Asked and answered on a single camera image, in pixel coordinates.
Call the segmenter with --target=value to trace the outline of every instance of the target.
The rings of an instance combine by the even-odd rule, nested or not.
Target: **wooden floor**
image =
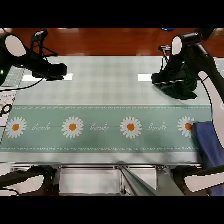
[[[165,32],[161,28],[12,28],[26,46],[30,46],[35,31],[47,29],[45,46],[59,55],[162,55],[159,45],[171,44],[176,34],[195,28],[175,28]],[[218,28],[204,42],[215,57],[224,57],[224,30]]]

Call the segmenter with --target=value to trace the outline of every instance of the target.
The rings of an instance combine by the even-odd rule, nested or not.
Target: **orange flower center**
[[[19,124],[14,124],[14,125],[12,126],[12,130],[13,130],[13,131],[17,131],[17,130],[19,130]]]
[[[192,125],[191,125],[190,123],[186,123],[186,124],[185,124],[185,128],[186,128],[187,130],[191,130],[191,129],[192,129]]]
[[[74,130],[76,129],[76,124],[70,124],[70,125],[69,125],[69,129],[70,129],[71,131],[74,131]]]
[[[128,124],[128,130],[133,131],[135,129],[135,126],[133,124]]]

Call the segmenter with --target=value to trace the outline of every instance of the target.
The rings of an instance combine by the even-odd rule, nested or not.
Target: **blue object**
[[[165,31],[173,31],[174,28],[162,28],[162,30],[165,30]]]
[[[211,121],[193,124],[199,144],[199,153],[205,168],[224,165],[224,148],[221,146]],[[211,196],[224,196],[224,185],[210,188]]]

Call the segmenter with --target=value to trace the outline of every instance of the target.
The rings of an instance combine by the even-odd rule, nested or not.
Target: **blue cloth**
[[[205,168],[224,165],[224,148],[221,146],[211,121],[193,124],[199,144],[199,154]],[[210,188],[211,196],[224,196],[224,185]]]

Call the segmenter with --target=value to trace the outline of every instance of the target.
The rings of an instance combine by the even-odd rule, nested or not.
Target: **daisy print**
[[[6,126],[6,135],[8,138],[17,138],[26,130],[26,121],[22,117],[15,117],[8,122]]]
[[[66,138],[75,138],[82,134],[83,121],[78,117],[69,117],[63,122],[62,131]]]
[[[182,135],[184,135],[186,138],[191,138],[191,129],[192,125],[194,123],[194,118],[190,117],[182,117],[178,121],[178,130],[182,132]]]
[[[126,117],[123,119],[120,127],[120,131],[123,132],[126,138],[135,138],[141,134],[140,131],[142,130],[140,121],[134,117]]]

